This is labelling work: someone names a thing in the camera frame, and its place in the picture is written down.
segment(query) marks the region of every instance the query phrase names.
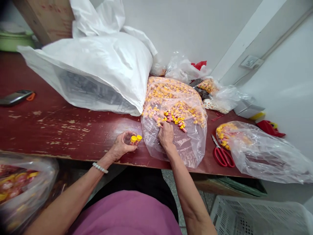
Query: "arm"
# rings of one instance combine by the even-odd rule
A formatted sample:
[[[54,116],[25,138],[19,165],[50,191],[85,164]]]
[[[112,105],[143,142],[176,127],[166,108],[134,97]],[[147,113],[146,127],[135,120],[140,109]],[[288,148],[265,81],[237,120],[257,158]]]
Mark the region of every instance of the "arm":
[[[120,159],[125,153],[137,148],[137,146],[126,145],[123,142],[124,136],[127,134],[131,134],[131,132],[125,131],[118,135],[114,145],[98,161],[98,165],[108,169],[114,161]],[[42,212],[24,235],[42,234],[43,231],[46,235],[65,234],[85,206],[102,176],[103,172],[91,167],[83,177],[71,185]]]
[[[216,235],[216,229],[204,202],[173,144],[173,126],[163,123],[158,138],[171,162],[177,193],[182,206],[188,234]]]

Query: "white plastic basket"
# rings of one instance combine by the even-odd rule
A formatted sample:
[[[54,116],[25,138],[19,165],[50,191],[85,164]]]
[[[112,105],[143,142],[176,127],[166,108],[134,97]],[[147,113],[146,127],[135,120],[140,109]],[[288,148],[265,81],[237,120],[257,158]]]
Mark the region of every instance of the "white plastic basket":
[[[313,216],[297,202],[217,196],[210,217],[218,235],[313,234]]]

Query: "pearl bracelet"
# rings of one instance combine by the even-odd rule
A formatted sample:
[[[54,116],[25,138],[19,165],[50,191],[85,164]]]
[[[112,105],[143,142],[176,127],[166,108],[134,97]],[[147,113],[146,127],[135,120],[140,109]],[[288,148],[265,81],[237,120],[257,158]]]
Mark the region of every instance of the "pearl bracelet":
[[[107,174],[109,173],[106,169],[100,167],[97,163],[93,163],[92,164],[95,168],[97,168],[98,170],[102,171],[103,173]]]

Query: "mobile phone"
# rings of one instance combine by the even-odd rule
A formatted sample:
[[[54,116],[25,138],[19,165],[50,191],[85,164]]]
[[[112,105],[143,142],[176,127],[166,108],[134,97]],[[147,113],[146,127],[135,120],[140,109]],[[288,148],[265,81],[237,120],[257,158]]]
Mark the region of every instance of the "mobile phone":
[[[14,92],[2,99],[0,99],[0,105],[1,106],[13,106],[18,104],[19,102],[26,99],[28,96],[30,96],[33,93],[33,91],[30,90],[19,90],[17,92]]]

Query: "wall socket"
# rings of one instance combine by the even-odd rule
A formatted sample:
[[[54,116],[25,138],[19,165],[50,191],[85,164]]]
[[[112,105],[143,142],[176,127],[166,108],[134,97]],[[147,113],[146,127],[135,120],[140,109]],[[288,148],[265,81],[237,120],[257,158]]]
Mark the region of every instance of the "wall socket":
[[[254,70],[259,68],[264,63],[264,60],[259,59],[255,56],[249,55],[247,56],[244,61],[240,64],[245,69]]]

